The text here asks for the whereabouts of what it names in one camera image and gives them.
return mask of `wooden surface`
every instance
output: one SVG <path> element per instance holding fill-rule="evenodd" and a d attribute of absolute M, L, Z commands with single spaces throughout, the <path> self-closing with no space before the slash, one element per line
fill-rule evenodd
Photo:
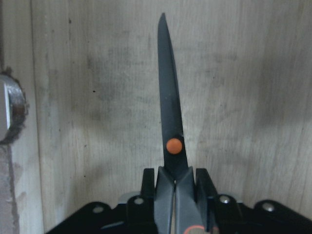
<path fill-rule="evenodd" d="M 6 219 L 1 219 L 3 222 L 9 222 L 8 217 L 12 216 L 12 229 L 1 231 L 3 234 L 41 234 L 43 217 L 30 0 L 0 0 L 0 10 L 0 69 L 1 72 L 11 73 L 20 82 L 29 104 L 25 128 L 18 140 L 1 147 L 1 154 L 5 154 L 9 166 L 9 175 L 14 180 L 14 187 L 10 188 L 12 197 L 5 197 L 5 201 L 11 203 L 11 213 L 6 213 L 7 210 L 2 210 L 4 214 L 0 212 L 0 218 L 6 215 Z"/>
<path fill-rule="evenodd" d="M 276 199 L 312 218 L 312 1 L 31 6 L 44 230 L 87 202 L 115 206 L 121 194 L 140 189 L 144 168 L 163 165 L 156 40 L 162 12 L 189 164 L 207 168 L 220 192 L 248 205 Z M 30 76 L 32 45 L 19 59 Z M 33 97 L 29 102 L 33 107 Z"/>

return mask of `black scissors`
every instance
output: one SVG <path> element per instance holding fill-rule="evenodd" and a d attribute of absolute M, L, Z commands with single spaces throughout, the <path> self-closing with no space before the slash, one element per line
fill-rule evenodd
<path fill-rule="evenodd" d="M 253 209 L 230 195 L 218 194 L 206 169 L 188 166 L 176 66 L 165 14 L 158 24 L 158 65 L 164 166 L 144 169 L 140 192 L 123 195 L 111 209 L 92 202 L 49 234 L 170 234 L 202 229 L 214 234 L 311 234 L 312 222 L 283 206 L 264 200 Z"/>

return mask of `orange pivot screw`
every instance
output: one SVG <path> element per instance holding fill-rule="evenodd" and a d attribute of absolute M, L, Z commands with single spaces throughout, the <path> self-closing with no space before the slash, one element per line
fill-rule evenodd
<path fill-rule="evenodd" d="M 171 138 L 167 141 L 166 148 L 169 153 L 176 155 L 182 150 L 182 142 L 177 138 Z"/>

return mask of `scissor blade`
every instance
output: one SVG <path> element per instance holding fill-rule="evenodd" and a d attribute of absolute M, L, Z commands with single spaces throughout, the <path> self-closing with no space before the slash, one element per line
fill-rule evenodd
<path fill-rule="evenodd" d="M 175 58 L 164 13 L 161 15 L 158 24 L 158 70 L 165 168 L 174 179 L 178 179 L 187 171 L 188 165 L 183 138 Z M 172 138 L 178 138 L 182 143 L 182 151 L 175 155 L 166 149 L 168 140 Z"/>

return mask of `wood plank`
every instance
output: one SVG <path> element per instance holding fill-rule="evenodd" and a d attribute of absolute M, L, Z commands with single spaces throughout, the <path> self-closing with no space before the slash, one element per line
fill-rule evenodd
<path fill-rule="evenodd" d="M 1 69 L 10 70 L 12 77 L 20 82 L 29 104 L 25 128 L 5 151 L 12 167 L 10 177 L 14 177 L 11 202 L 16 206 L 12 213 L 16 223 L 13 232 L 41 234 L 43 218 L 30 1 L 1 1 L 1 21 Z"/>
<path fill-rule="evenodd" d="M 157 23 L 166 12 L 190 165 L 248 205 L 312 218 L 312 2 L 32 1 L 44 228 L 114 206 L 163 165 Z"/>

